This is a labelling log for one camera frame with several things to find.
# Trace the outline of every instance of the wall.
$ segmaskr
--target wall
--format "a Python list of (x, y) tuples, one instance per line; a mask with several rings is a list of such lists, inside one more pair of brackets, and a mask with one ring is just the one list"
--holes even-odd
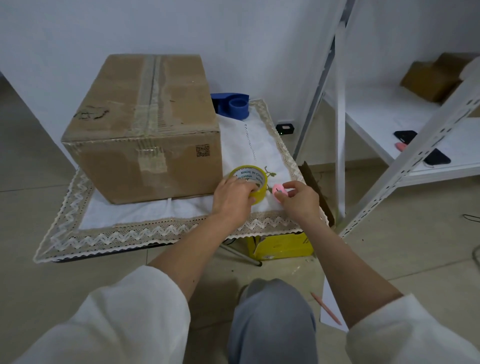
[(110, 53), (199, 53), (211, 92), (263, 97), (274, 120), (298, 120), (336, 7), (335, 0), (4, 0), (0, 70), (58, 145)]
[[(480, 52), (479, 19), (478, 0), (357, 0), (347, 28), (347, 87), (398, 85), (413, 61), (431, 61), (445, 51)], [(334, 123), (332, 109), (320, 105), (298, 162), (335, 161)], [(346, 160), (377, 157), (349, 127), (346, 143)]]

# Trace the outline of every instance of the tiled floor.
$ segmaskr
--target tiled floor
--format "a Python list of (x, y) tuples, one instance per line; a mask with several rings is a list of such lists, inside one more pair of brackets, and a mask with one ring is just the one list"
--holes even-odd
[[(0, 363), (71, 316), (93, 289), (118, 281), (163, 248), (62, 264), (32, 257), (63, 200), (73, 168), (4, 81), (0, 81)], [(382, 169), (347, 173), (348, 205)], [(318, 174), (332, 202), (332, 174)], [(353, 249), (401, 291), (413, 292), (444, 325), (480, 347), (480, 272), (470, 259), (480, 243), (480, 179), (406, 187), (382, 202), (347, 238)], [(282, 278), (318, 305), (323, 273), (313, 258), (245, 263), (219, 250), (191, 299), (185, 363), (226, 363), (225, 346), (238, 290), (255, 277)], [(318, 325), (321, 363), (348, 363), (345, 333)]]

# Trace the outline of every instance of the lace trim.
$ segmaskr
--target lace trim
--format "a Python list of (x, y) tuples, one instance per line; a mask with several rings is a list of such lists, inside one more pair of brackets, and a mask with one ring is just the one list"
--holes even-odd
[[(252, 100), (250, 105), (257, 109), (269, 133), (275, 138), (291, 178), (304, 182), (297, 164), (275, 130), (265, 102)], [(108, 228), (79, 230), (78, 226), (94, 190), (92, 182), (83, 171), (77, 170), (60, 211), (35, 254), (36, 263), (128, 250), (153, 243), (172, 244), (206, 218), (206, 216), (189, 219), (168, 218), (134, 224), (118, 224)], [(321, 214), (323, 221), (328, 223), (323, 211)], [(291, 221), (284, 211), (267, 211), (252, 213), (248, 221), (229, 238), (298, 231), (301, 231), (298, 224)]]

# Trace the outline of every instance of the yellow box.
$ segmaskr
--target yellow box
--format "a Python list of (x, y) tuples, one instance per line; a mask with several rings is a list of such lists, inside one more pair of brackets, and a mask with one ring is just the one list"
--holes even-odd
[(304, 232), (273, 236), (249, 236), (248, 254), (256, 260), (312, 255), (313, 248)]

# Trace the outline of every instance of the shelf surface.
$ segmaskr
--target shelf surface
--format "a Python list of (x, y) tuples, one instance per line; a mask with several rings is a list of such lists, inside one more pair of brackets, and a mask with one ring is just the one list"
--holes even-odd
[[(346, 90), (347, 123), (390, 165), (400, 151), (397, 130), (420, 132), (439, 105), (425, 101), (400, 86), (361, 87)], [(335, 107), (332, 94), (324, 100)], [(450, 164), (429, 167), (420, 163), (408, 176), (425, 183), (480, 174), (480, 118), (467, 118), (442, 140), (437, 148), (451, 159)]]

